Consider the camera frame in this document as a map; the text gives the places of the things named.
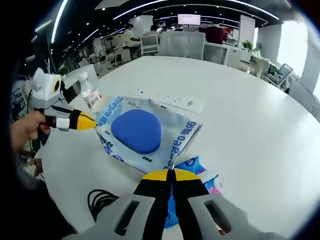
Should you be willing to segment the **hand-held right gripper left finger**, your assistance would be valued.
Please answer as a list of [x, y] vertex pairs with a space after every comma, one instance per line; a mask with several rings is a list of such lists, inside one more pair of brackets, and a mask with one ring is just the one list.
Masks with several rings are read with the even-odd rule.
[[168, 215], [168, 169], [146, 174], [134, 193], [102, 208], [95, 224], [76, 240], [160, 240]]

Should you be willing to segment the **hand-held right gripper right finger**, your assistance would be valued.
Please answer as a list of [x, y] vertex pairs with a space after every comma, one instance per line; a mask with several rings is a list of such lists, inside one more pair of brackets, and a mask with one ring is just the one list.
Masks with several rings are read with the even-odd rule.
[[281, 240], [249, 224], [247, 214], [220, 194], [210, 194], [193, 172], [174, 169], [175, 212], [185, 240]]

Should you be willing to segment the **person's left hand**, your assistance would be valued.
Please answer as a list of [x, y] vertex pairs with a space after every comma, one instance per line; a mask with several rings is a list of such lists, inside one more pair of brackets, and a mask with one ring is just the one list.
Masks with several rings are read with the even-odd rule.
[[45, 116], [37, 110], [29, 112], [25, 117], [10, 124], [9, 133], [12, 151], [18, 152], [28, 140], [37, 139], [38, 128], [45, 134], [51, 132]]

